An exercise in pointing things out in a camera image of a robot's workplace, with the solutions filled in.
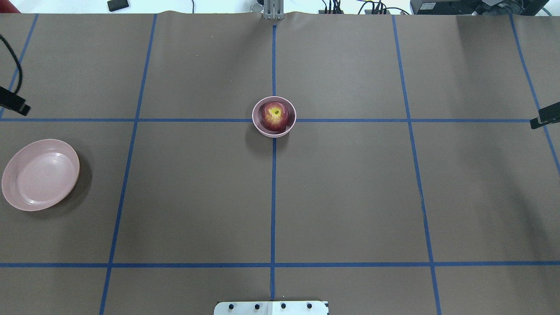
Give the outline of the red apple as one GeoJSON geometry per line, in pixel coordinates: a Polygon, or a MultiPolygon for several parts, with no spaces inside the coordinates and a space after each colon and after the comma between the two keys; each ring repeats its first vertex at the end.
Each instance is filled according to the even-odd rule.
{"type": "Polygon", "coordinates": [[[282,102],[270,101],[260,108],[261,123],[271,132],[281,133],[287,128],[289,112],[282,102]]]}

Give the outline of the pink plate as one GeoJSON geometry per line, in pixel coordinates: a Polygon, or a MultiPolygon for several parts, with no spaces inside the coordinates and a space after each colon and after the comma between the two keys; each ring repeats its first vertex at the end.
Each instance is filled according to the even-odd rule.
{"type": "Polygon", "coordinates": [[[80,160],[64,141],[43,139],[23,147],[6,165],[1,189],[16,209],[34,212],[60,203],[74,189],[80,160]]]}

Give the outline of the pink bowl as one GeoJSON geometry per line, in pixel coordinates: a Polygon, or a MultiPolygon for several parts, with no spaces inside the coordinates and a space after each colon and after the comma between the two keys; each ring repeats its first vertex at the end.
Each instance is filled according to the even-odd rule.
{"type": "Polygon", "coordinates": [[[252,121],[254,126],[256,127],[256,129],[263,134],[266,137],[270,137],[270,138],[278,138],[278,137],[282,137],[286,134],[288,134],[288,132],[290,132],[290,130],[294,127],[295,123],[297,120],[297,114],[296,114],[296,110],[295,107],[293,106],[293,104],[288,101],[286,98],[282,98],[282,97],[278,97],[278,96],[270,96],[270,97],[266,97],[266,98],[262,98],[262,100],[260,100],[259,102],[256,103],[256,105],[254,106],[253,110],[252,110],[252,121]],[[271,132],[268,131],[261,123],[261,113],[260,113],[260,108],[262,105],[264,105],[267,102],[282,102],[286,108],[288,109],[289,112],[289,122],[287,125],[287,128],[285,129],[284,132],[281,133],[276,133],[276,132],[271,132]]]}

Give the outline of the small black square device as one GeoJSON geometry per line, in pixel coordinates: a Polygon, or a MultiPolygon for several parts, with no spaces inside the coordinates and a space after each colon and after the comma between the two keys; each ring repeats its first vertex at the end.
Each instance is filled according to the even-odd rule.
{"type": "Polygon", "coordinates": [[[128,0],[108,0],[107,7],[109,12],[116,12],[130,6],[128,0]]]}

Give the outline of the brown paper table cover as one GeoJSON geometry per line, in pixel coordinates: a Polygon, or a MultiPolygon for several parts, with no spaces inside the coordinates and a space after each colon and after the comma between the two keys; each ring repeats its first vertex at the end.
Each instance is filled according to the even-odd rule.
{"type": "Polygon", "coordinates": [[[559,18],[2,14],[74,189],[1,197],[3,315],[557,315],[559,18]],[[270,138],[262,98],[297,120],[270,138]]]}

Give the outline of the aluminium frame post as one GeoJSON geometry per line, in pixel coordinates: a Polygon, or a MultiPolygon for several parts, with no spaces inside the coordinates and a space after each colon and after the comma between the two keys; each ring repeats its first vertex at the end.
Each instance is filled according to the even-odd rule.
{"type": "Polygon", "coordinates": [[[284,0],[259,0],[258,2],[262,2],[262,15],[265,20],[284,19],[284,0]]]}

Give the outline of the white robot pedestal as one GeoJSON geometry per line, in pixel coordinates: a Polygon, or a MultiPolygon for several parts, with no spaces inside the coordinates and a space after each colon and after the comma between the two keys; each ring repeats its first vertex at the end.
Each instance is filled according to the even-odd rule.
{"type": "Polygon", "coordinates": [[[328,315],[325,301],[226,301],[214,307],[214,315],[328,315]]]}

